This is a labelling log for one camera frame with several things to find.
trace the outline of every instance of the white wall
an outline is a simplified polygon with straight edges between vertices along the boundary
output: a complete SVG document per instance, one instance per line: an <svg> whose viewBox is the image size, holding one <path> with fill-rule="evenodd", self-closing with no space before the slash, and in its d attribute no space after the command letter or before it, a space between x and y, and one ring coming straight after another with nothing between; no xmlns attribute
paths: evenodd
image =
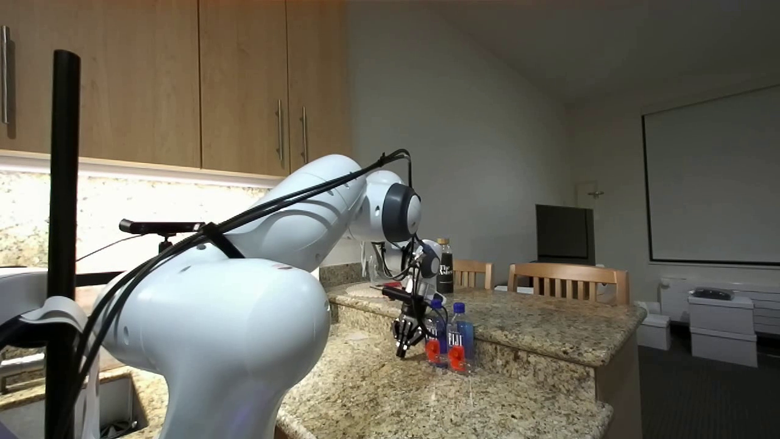
<svg viewBox="0 0 780 439"><path fill-rule="evenodd" d="M536 257L535 204L572 202L566 111L421 5L349 13L357 157L409 148L419 235L494 260L503 280Z"/></svg>
<svg viewBox="0 0 780 439"><path fill-rule="evenodd" d="M760 285L780 289L776 265L700 265L700 263L652 263L644 188L641 114L675 104L700 103L736 91L780 83L780 68L700 72L660 83L656 87L602 98L572 109L576 176L593 180L605 196L578 198L596 208L598 258L608 265L626 268L632 298L656 300L666 277L692 277L714 285Z"/></svg>

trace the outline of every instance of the plastic bottle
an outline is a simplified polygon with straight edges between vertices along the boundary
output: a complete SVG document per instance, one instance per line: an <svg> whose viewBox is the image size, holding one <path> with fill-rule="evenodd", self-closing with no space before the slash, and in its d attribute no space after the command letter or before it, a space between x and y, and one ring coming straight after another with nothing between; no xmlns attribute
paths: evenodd
<svg viewBox="0 0 780 439"><path fill-rule="evenodd" d="M432 318L426 320L429 335L424 336L424 357L429 366L447 369L449 366L449 318L442 298L432 300Z"/></svg>
<svg viewBox="0 0 780 439"><path fill-rule="evenodd" d="M449 239L438 239L437 244L442 249L438 274L437 274L437 289L438 293L454 293L455 289L455 282L454 282L454 249L451 249Z"/></svg>
<svg viewBox="0 0 780 439"><path fill-rule="evenodd" d="M449 321L449 369L468 376L476 358L472 325L465 318L465 303L454 303Z"/></svg>

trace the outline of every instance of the white box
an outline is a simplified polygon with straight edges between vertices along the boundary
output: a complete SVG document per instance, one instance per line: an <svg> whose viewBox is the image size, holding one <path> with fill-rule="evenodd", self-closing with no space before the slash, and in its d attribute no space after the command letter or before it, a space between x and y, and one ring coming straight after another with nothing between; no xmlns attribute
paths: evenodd
<svg viewBox="0 0 780 439"><path fill-rule="evenodd" d="M742 364L742 366L759 366L755 353L755 335L736 336L736 335L719 335L719 332L703 332L691 330L691 348L692 357Z"/></svg>
<svg viewBox="0 0 780 439"><path fill-rule="evenodd" d="M636 343L667 352L667 314L647 314L636 330Z"/></svg>
<svg viewBox="0 0 780 439"><path fill-rule="evenodd" d="M692 332L717 332L733 336L753 336L753 300L732 298L732 300L711 300L711 298L688 298L691 303L691 330Z"/></svg>

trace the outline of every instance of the projector screen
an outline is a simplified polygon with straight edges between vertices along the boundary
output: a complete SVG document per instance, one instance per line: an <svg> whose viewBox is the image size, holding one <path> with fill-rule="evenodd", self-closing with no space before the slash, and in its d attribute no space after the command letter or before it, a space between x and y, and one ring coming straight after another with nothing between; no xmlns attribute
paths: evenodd
<svg viewBox="0 0 780 439"><path fill-rule="evenodd" d="M652 260L780 263L780 85L641 120Z"/></svg>

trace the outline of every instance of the upper cabinet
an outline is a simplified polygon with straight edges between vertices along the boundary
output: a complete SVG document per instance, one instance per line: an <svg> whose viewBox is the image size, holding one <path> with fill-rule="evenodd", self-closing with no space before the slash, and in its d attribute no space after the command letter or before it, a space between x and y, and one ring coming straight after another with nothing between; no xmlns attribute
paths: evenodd
<svg viewBox="0 0 780 439"><path fill-rule="evenodd" d="M54 52L67 48L81 57L81 157L199 166L192 0L0 0L6 16L15 118L2 148L51 148Z"/></svg>
<svg viewBox="0 0 780 439"><path fill-rule="evenodd" d="M0 0L0 148L51 148L68 48L81 157L284 176L349 153L343 16L343 0Z"/></svg>
<svg viewBox="0 0 780 439"><path fill-rule="evenodd" d="M349 153L343 16L342 0L199 0L204 168Z"/></svg>

